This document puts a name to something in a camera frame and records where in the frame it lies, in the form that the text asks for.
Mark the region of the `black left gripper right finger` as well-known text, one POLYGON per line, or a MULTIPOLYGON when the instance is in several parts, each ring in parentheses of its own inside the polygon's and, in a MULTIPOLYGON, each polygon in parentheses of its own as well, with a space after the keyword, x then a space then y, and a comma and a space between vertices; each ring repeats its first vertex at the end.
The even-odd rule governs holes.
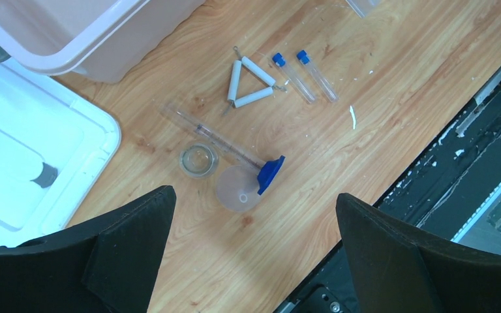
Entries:
POLYGON ((463 246, 337 197, 342 245, 362 312, 501 312, 501 255, 463 246))

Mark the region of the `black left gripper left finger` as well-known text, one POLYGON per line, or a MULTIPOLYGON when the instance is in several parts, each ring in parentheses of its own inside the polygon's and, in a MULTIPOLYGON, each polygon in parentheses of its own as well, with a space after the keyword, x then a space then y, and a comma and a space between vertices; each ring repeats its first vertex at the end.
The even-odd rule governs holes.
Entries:
POLYGON ((172 186, 14 248, 0 246, 0 312, 146 312, 174 217, 172 186))

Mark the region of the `white clay pipe triangle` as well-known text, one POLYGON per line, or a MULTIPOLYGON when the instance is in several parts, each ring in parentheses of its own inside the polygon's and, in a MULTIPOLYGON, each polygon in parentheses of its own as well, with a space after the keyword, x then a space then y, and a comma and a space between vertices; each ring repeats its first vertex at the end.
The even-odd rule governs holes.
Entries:
POLYGON ((232 64, 227 90, 227 108, 230 110, 242 108, 259 100, 273 96, 275 91, 287 92, 287 88, 279 85, 276 79, 268 74, 250 57, 244 56, 237 46, 233 47, 236 59, 232 64))

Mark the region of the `blue capped vial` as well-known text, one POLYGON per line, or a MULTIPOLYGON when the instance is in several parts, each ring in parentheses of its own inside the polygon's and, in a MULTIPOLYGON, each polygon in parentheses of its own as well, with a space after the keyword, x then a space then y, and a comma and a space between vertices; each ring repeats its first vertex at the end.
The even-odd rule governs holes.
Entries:
POLYGON ((297 52, 296 57, 298 61, 304 66, 305 70, 312 76, 312 79, 318 85, 318 87, 323 91, 327 99, 330 102, 337 102, 339 100, 338 95, 332 88, 327 78, 321 73, 319 68, 311 60, 308 53, 305 50, 301 50, 297 52))
POLYGON ((313 95, 308 85, 303 81, 296 70, 286 61, 281 53, 276 53, 272 57, 272 60, 286 74, 288 80, 308 103, 313 103, 316 100, 316 97, 313 95))

